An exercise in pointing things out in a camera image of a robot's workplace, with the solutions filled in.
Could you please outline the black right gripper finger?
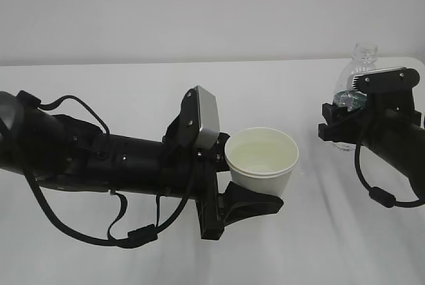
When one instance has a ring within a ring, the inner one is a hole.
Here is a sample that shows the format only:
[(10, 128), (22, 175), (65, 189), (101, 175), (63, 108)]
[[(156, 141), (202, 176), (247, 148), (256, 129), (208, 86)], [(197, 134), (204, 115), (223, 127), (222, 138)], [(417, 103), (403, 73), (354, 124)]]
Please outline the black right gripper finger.
[(321, 112), (327, 126), (347, 126), (352, 123), (351, 114), (346, 106), (324, 103)]

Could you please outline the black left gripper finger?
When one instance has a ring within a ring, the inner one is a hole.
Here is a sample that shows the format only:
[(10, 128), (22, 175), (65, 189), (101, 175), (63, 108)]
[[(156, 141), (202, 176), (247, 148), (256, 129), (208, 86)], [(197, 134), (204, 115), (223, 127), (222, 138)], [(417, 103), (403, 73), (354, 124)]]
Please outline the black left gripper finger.
[(218, 194), (219, 213), (225, 227), (253, 217), (274, 215), (283, 205), (284, 201), (277, 196), (254, 192), (233, 182), (224, 193)]

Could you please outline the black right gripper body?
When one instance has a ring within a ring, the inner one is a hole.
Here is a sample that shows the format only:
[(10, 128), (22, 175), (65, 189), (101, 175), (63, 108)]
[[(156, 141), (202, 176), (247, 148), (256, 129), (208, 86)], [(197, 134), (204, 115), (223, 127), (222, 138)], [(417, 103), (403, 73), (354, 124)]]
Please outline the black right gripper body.
[(363, 128), (363, 141), (372, 142), (385, 130), (402, 130), (410, 125), (419, 126), (421, 113), (414, 105), (411, 90), (386, 94), (367, 94), (365, 105), (350, 112), (352, 123), (347, 126), (318, 126), (319, 137), (334, 143), (357, 143)]

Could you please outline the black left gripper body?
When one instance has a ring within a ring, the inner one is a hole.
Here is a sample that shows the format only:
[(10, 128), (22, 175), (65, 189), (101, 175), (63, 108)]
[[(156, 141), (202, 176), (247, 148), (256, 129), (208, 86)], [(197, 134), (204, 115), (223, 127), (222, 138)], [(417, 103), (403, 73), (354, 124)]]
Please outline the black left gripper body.
[(224, 146), (229, 135), (221, 132), (210, 149), (195, 149), (195, 205), (201, 238), (218, 240), (224, 232), (217, 174), (229, 170)]

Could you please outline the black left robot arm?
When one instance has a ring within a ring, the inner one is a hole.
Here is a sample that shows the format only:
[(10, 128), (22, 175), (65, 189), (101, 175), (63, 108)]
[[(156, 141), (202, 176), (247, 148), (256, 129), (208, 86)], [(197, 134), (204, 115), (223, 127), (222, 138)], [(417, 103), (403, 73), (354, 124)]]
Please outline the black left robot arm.
[[(231, 182), (218, 191), (217, 175), (228, 171), (224, 147), (229, 135), (219, 126), (216, 98), (201, 86), (187, 90), (177, 117), (159, 142), (113, 135), (95, 124), (54, 114), (62, 103), (44, 104), (25, 91), (1, 93), (1, 168), (21, 174), (47, 219), (64, 234), (97, 246), (133, 249), (157, 240), (189, 200), (197, 208), (201, 237), (218, 240), (226, 226), (283, 206), (280, 197)], [(125, 238), (96, 238), (66, 226), (48, 204), (43, 189), (66, 192), (143, 193), (176, 197), (179, 204), (165, 221), (130, 231)]]

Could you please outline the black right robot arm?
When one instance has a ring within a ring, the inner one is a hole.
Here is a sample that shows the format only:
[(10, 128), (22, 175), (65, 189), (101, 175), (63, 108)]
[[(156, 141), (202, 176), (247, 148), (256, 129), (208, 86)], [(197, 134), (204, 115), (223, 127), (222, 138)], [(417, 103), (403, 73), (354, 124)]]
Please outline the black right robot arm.
[(319, 138), (354, 145), (357, 171), (360, 149), (368, 148), (408, 178), (417, 203), (424, 201), (424, 128), (411, 90), (369, 94), (365, 106), (351, 112), (329, 103), (321, 111)]

